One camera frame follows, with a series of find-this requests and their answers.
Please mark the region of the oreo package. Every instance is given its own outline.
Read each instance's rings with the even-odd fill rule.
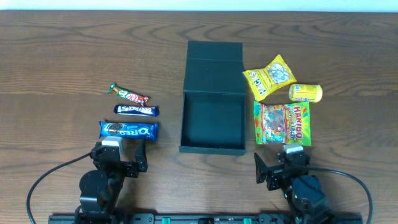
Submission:
[[[104,136],[117,136],[129,139],[148,139],[156,141],[159,124],[144,123],[107,123],[100,121],[101,133],[99,138]]]
[[[159,109],[156,106],[124,106],[116,105],[113,109],[116,114],[136,116],[157,116]]]

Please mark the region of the wood grain surface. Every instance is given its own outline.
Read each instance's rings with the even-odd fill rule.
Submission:
[[[148,172],[127,179],[128,212],[257,213],[288,210],[280,191],[256,184],[253,153],[277,164],[281,145],[254,140],[248,89],[245,156],[180,154],[187,40],[244,43],[246,69],[281,54],[300,83],[319,83],[311,104],[312,166],[355,175],[374,199],[373,223],[398,223],[398,14],[309,12],[0,12],[0,223],[28,223],[25,200],[47,170],[86,154],[98,121],[159,122],[147,143]],[[160,116],[118,116],[117,82],[158,105]],[[288,87],[264,103],[288,103]],[[38,223],[74,212],[84,159],[46,177],[32,197]],[[364,190],[316,174],[338,212],[367,219]]]

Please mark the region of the snack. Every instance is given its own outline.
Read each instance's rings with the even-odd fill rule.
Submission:
[[[257,144],[311,145],[310,104],[263,105],[254,102]]]
[[[123,115],[157,116],[159,114],[159,109],[156,106],[116,105],[113,109],[113,112]]]
[[[247,70],[243,75],[248,80],[257,101],[265,99],[283,86],[296,82],[292,71],[280,55],[276,56],[267,67]]]
[[[129,90],[122,89],[116,86],[116,83],[112,83],[111,87],[109,88],[108,94],[120,96],[121,98],[127,99],[129,101],[133,101],[135,103],[139,103],[142,106],[148,101],[148,96],[141,96],[137,93],[133,93]]]
[[[101,126],[101,133],[99,138],[103,136],[117,136],[129,139],[149,139],[156,141],[158,123],[144,124],[144,123],[106,123],[99,122]]]
[[[320,85],[293,84],[289,89],[289,98],[292,101],[318,103],[322,94]]]

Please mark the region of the dark green box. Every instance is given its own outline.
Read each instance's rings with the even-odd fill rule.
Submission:
[[[242,43],[188,41],[180,152],[246,152]]]

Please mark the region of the red and green candy wrapper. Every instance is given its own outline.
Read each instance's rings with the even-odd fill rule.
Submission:
[[[127,99],[129,101],[139,103],[142,106],[145,106],[145,103],[149,100],[148,96],[141,96],[137,93],[133,93],[129,90],[120,88],[116,86],[116,83],[112,83],[111,87],[109,88],[108,94],[120,96],[121,98]]]
[[[254,102],[257,144],[299,143],[311,146],[310,104],[263,105]]]

